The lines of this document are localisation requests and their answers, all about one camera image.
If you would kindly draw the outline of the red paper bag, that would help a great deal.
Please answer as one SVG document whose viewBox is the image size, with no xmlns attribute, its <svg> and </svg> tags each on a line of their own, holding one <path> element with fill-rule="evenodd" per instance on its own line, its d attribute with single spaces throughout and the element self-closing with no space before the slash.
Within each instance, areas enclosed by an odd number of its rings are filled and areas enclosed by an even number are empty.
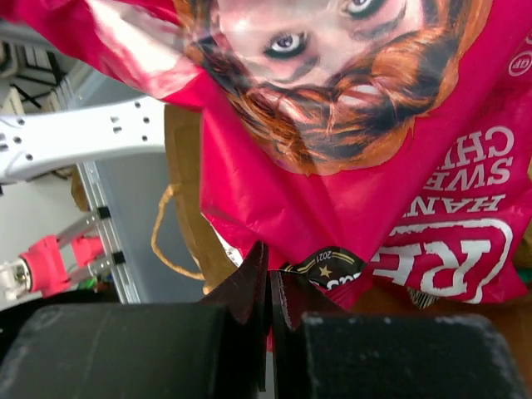
<svg viewBox="0 0 532 399">
<path fill-rule="evenodd" d="M 162 223 L 165 207 L 175 203 L 185 244 L 204 282 L 204 294 L 220 285 L 236 266 L 231 262 L 207 220 L 200 213 L 200 114 L 166 106 L 164 110 L 165 152 L 170 185 L 160 200 L 156 226 Z M 508 303 L 470 305 L 440 300 L 424 314 L 478 313 L 502 333 L 518 364 L 526 386 L 531 387 L 531 296 Z"/>
</svg>

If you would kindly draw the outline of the pink REAL chips bag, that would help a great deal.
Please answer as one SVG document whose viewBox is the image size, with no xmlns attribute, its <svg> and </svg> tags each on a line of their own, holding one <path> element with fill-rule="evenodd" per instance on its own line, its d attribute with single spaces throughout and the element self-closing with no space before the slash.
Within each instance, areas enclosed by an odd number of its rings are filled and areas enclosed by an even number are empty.
<svg viewBox="0 0 532 399">
<path fill-rule="evenodd" d="M 528 1 L 4 1 L 70 57 L 201 115 L 200 208 L 348 308 L 375 280 L 526 295 Z"/>
</svg>

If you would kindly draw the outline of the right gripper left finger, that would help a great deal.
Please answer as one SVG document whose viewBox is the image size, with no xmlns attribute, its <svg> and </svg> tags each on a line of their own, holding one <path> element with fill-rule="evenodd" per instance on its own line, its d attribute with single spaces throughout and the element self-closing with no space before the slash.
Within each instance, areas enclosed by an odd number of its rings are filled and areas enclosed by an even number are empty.
<svg viewBox="0 0 532 399">
<path fill-rule="evenodd" d="M 196 303 L 54 304 L 1 363 L 4 398 L 255 398 L 266 382 L 268 248 Z"/>
</svg>

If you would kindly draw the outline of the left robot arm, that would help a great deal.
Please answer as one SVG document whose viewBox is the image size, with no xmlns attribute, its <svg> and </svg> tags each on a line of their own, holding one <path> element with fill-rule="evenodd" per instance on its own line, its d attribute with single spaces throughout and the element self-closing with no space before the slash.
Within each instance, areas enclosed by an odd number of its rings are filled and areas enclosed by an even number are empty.
<svg viewBox="0 0 532 399">
<path fill-rule="evenodd" d="M 165 104 L 141 97 L 105 106 L 1 117 L 1 183 L 87 161 L 165 150 Z"/>
</svg>

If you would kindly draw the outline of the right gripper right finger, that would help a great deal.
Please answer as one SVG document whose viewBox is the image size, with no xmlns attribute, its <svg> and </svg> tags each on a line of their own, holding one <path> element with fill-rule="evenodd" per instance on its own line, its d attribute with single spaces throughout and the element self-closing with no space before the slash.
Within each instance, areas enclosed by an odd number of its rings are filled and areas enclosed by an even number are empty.
<svg viewBox="0 0 532 399">
<path fill-rule="evenodd" d="M 270 275 L 278 398 L 525 398 L 507 341 L 474 314 L 358 314 Z"/>
</svg>

